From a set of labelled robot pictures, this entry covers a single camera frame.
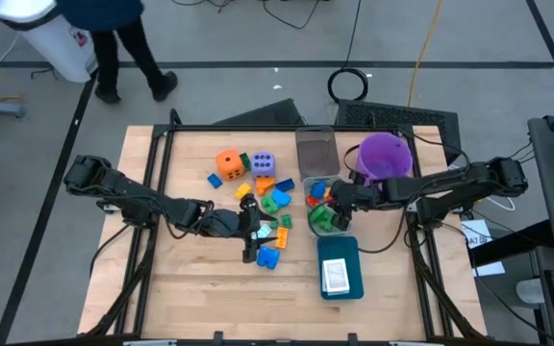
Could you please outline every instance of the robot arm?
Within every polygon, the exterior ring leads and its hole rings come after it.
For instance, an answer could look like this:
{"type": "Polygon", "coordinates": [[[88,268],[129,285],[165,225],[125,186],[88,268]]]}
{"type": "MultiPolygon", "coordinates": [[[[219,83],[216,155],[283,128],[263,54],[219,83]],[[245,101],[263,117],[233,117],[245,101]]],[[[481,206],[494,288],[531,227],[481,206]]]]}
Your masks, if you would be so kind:
{"type": "Polygon", "coordinates": [[[518,161],[495,158],[421,178],[389,178],[363,186],[363,177],[352,172],[354,184],[337,181],[331,187],[337,215],[333,224],[346,230],[352,211],[391,210],[407,207],[416,199],[418,224],[430,226],[449,211],[490,195],[517,197],[527,190],[527,179],[518,161]],[[446,192],[440,197],[429,195],[446,192]]]}
{"type": "Polygon", "coordinates": [[[107,160],[92,156],[76,157],[63,183],[73,195],[103,199],[98,201],[98,206],[119,207],[123,222],[129,225],[150,227],[154,222],[151,215],[158,214],[185,233],[241,238],[245,242],[243,261],[246,263],[256,260],[260,245],[275,239],[253,236],[260,229],[261,220],[275,218],[260,211],[251,193],[241,199],[241,212],[214,210],[212,201],[170,198],[112,169],[107,160]]]}

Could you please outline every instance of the black pants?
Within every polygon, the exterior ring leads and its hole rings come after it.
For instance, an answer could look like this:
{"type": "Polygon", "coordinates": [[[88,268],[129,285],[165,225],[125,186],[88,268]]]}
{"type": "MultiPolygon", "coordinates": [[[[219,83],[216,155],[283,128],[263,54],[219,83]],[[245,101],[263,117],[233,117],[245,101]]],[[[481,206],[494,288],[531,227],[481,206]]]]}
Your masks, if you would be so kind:
{"type": "MultiPolygon", "coordinates": [[[[161,86],[163,75],[153,59],[153,54],[144,35],[140,17],[135,22],[116,29],[123,47],[136,61],[146,80],[155,90],[161,86]]],[[[113,31],[91,32],[95,49],[95,58],[99,67],[97,82],[103,91],[116,90],[116,78],[119,71],[119,58],[116,38],[113,31]]]]}

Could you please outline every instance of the wooden table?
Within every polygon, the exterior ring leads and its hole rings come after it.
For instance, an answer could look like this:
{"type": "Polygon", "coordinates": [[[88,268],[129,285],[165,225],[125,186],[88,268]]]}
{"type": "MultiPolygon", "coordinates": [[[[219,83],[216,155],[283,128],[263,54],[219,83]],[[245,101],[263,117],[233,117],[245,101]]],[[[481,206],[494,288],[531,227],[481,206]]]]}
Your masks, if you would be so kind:
{"type": "MultiPolygon", "coordinates": [[[[415,127],[419,136],[440,141],[436,127],[415,127]]],[[[141,182],[152,127],[129,127],[118,169],[141,182]]],[[[340,157],[366,133],[336,133],[340,157]]],[[[361,256],[365,297],[357,301],[326,301],[319,293],[315,238],[310,234],[299,183],[294,132],[177,132],[174,136],[165,193],[172,197],[210,199],[216,208],[237,210],[234,197],[249,174],[215,190],[207,176],[216,171],[214,157],[227,148],[249,155],[269,151],[276,157],[277,181],[293,178],[292,203],[279,215],[292,215],[288,248],[277,268],[267,270],[241,262],[240,239],[188,235],[175,240],[162,224],[143,325],[146,338],[211,339],[223,331],[227,339],[424,340],[411,251],[399,239],[387,252],[361,256]]],[[[442,148],[416,141],[423,175],[446,169],[442,148]]],[[[156,172],[159,172],[158,155],[156,172]]],[[[341,164],[342,177],[347,172],[341,164]]],[[[154,174],[153,187],[157,185],[154,174]]],[[[354,236],[367,249],[377,249],[393,237],[401,210],[357,212],[354,236]]],[[[459,218],[445,220],[460,228],[459,218]]],[[[121,228],[120,215],[107,215],[102,242],[121,228]]],[[[95,263],[79,332],[93,327],[122,287],[131,232],[108,247],[95,263]]],[[[445,290],[479,332],[485,333],[478,294],[463,235],[442,228],[435,237],[445,290]]],[[[429,290],[436,334],[441,334],[435,297],[429,290]]],[[[132,330],[137,298],[133,297],[126,331],[132,330]]]]}

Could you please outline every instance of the floor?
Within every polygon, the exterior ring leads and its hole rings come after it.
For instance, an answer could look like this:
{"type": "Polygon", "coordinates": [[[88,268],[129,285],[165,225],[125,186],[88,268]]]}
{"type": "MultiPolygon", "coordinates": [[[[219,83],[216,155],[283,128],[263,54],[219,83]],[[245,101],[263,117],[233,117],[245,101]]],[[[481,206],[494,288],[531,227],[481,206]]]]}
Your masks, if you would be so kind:
{"type": "MultiPolygon", "coordinates": [[[[103,214],[89,200],[65,194],[54,174],[70,129],[72,134],[78,130],[70,158],[92,154],[116,163],[126,127],[164,123],[172,107],[185,123],[208,124],[292,98],[309,123],[334,122],[337,107],[326,80],[345,59],[355,1],[320,2],[302,31],[270,18],[255,0],[233,1],[221,13],[208,3],[145,2],[145,29],[156,59],[180,79],[162,104],[153,102],[130,64],[124,63],[120,73],[123,102],[114,107],[92,96],[87,104],[79,102],[85,86],[61,77],[42,74],[32,80],[30,72],[45,63],[23,39],[2,64],[0,95],[22,93],[28,112],[21,120],[0,116],[0,319],[30,238],[40,229],[38,219],[49,216],[9,342],[69,337],[77,331],[103,214]],[[52,198],[45,199],[50,184],[52,198]]],[[[314,1],[267,5],[302,23],[314,1]]],[[[431,0],[363,1],[351,60],[370,76],[367,101],[407,104],[412,67],[434,6],[431,0]]],[[[0,23],[0,55],[13,38],[14,32],[0,23]]],[[[121,59],[131,60],[124,51],[121,59]]],[[[430,63],[418,73],[413,106],[457,112],[463,148],[473,160],[510,155],[527,142],[527,119],[554,114],[554,1],[445,0],[425,60],[430,63]],[[532,7],[541,14],[538,23],[532,7]]],[[[343,98],[358,90],[354,79],[336,80],[336,93],[343,98]]],[[[67,163],[63,155],[59,165],[67,163]]],[[[478,210],[516,229],[544,219],[535,165],[525,163],[530,188],[515,200],[516,211],[489,203],[478,210]]],[[[533,320],[511,289],[531,275],[529,259],[514,258],[505,265],[506,275],[485,281],[533,320]]],[[[483,289],[479,292],[490,335],[538,340],[483,289]]]]}

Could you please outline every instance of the shoe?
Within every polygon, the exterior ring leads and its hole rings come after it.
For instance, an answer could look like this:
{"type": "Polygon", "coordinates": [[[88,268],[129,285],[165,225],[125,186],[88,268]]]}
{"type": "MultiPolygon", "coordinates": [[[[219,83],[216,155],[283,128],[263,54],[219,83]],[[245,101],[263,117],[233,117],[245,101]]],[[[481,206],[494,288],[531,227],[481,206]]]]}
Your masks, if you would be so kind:
{"type": "Polygon", "coordinates": [[[178,83],[179,79],[177,78],[177,75],[174,74],[174,72],[166,72],[166,74],[163,75],[161,85],[153,89],[153,99],[157,102],[164,101],[168,97],[170,92],[172,92],[172,90],[177,87],[178,83]]]}
{"type": "Polygon", "coordinates": [[[100,86],[97,86],[95,89],[95,96],[109,105],[121,102],[121,98],[116,93],[116,90],[104,91],[100,86]]]}

